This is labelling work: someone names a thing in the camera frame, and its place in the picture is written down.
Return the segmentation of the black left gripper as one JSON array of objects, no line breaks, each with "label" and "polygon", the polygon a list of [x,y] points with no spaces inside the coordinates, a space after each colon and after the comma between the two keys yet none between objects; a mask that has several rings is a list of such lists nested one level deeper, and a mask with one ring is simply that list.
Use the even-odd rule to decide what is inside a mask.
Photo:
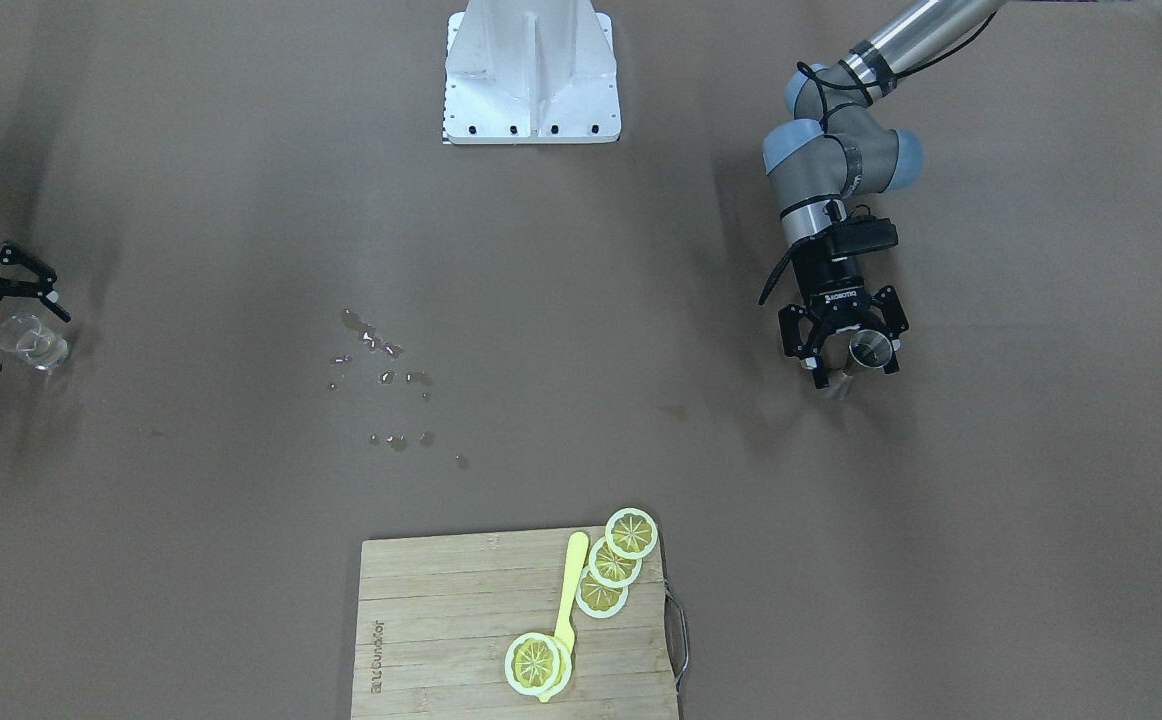
[{"label": "black left gripper", "polygon": [[779,337],[786,357],[799,360],[817,389],[829,389],[831,377],[822,351],[831,331],[863,331],[871,327],[871,307],[881,314],[883,333],[894,354],[883,365],[895,374],[901,334],[909,331],[904,305],[892,285],[871,293],[855,249],[842,249],[835,238],[809,238],[792,246],[792,274],[799,288],[799,304],[779,310]]}]

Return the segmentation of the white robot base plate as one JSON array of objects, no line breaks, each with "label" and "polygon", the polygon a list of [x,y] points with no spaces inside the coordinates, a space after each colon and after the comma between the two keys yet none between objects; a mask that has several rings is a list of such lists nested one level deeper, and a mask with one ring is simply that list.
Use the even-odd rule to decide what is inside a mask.
[{"label": "white robot base plate", "polygon": [[443,142],[619,141],[614,20],[590,1],[471,1],[445,41]]}]

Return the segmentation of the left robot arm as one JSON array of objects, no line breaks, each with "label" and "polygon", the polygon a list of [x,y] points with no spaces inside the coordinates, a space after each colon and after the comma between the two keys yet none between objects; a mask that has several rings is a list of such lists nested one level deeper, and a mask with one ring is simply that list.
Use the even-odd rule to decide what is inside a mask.
[{"label": "left robot arm", "polygon": [[905,190],[925,154],[913,132],[882,127],[871,108],[971,44],[998,10],[998,1],[916,1],[835,64],[801,63],[786,85],[787,122],[761,143],[786,251],[759,304],[792,272],[799,302],[779,310],[779,337],[819,391],[854,368],[895,374],[910,327],[896,288],[873,290],[860,264],[895,247],[897,228],[855,199]]}]

